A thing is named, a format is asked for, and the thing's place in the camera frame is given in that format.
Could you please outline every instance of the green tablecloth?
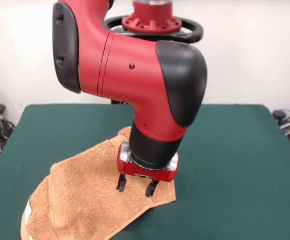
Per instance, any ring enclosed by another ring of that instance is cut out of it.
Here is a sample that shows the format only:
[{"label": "green tablecloth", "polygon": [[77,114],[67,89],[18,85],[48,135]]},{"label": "green tablecloth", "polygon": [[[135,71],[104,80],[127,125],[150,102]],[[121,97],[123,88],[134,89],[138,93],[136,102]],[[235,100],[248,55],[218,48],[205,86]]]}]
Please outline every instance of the green tablecloth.
[{"label": "green tablecloth", "polygon": [[[0,157],[0,240],[20,239],[53,163],[114,137],[132,115],[126,105],[29,106]],[[115,239],[290,240],[290,143],[266,108],[203,106],[179,154],[177,201]]]}]

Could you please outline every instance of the black joint cover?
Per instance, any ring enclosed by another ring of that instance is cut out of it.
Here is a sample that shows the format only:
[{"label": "black joint cover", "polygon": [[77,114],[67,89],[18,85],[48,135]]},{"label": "black joint cover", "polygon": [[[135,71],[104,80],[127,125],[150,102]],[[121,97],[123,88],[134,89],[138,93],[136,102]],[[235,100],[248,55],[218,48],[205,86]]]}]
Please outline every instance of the black joint cover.
[{"label": "black joint cover", "polygon": [[178,125],[189,127],[205,95],[204,57],[195,47],[180,42],[158,41],[156,50],[173,118]]},{"label": "black joint cover", "polygon": [[109,0],[109,9],[111,9],[111,7],[113,6],[115,0]]},{"label": "black joint cover", "polygon": [[53,7],[53,55],[57,78],[60,84],[80,93],[78,71],[78,29],[71,9],[58,2]]},{"label": "black joint cover", "polygon": [[135,123],[129,138],[129,157],[141,168],[158,171],[165,169],[177,152],[182,139],[173,142],[161,142],[146,137]]}]

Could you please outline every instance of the red robot arm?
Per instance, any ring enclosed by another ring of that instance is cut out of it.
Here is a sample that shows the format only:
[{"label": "red robot arm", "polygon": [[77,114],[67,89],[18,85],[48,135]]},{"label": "red robot arm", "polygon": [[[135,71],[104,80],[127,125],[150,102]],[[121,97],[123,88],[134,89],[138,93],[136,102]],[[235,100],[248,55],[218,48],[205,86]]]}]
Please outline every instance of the red robot arm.
[{"label": "red robot arm", "polygon": [[[171,181],[170,175],[157,177],[157,171],[166,173],[196,117],[206,88],[206,64],[197,49],[184,43],[109,32],[103,22],[112,4],[110,0],[60,0],[54,5],[56,74],[73,92],[131,104],[135,116],[127,153],[141,174],[135,167],[130,171],[119,167],[119,161],[118,169],[122,174]],[[177,19],[170,21],[170,28],[180,27]],[[140,29],[154,31],[153,23],[148,24]]]}]

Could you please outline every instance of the towel fold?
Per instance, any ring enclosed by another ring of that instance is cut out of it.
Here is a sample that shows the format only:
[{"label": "towel fold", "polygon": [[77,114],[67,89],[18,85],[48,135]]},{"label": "towel fold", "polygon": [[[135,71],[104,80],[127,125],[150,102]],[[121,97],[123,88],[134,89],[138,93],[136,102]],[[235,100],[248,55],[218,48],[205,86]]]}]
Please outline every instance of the towel fold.
[{"label": "towel fold", "polygon": [[145,178],[126,176],[124,193],[116,190],[117,153],[129,135],[130,127],[53,165],[28,201],[22,240],[110,239],[146,210],[175,201],[174,182],[159,183],[152,198],[145,197]]}]

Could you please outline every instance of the black cylinder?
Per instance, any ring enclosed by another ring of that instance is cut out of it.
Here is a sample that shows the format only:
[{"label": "black cylinder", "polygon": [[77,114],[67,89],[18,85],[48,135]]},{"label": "black cylinder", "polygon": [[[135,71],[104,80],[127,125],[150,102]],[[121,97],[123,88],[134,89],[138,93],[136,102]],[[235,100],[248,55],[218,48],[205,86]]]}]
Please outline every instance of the black cylinder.
[{"label": "black cylinder", "polygon": [[150,139],[133,123],[129,139],[129,157],[141,168],[152,171],[162,170],[168,166],[177,152],[181,140],[162,142]]}]

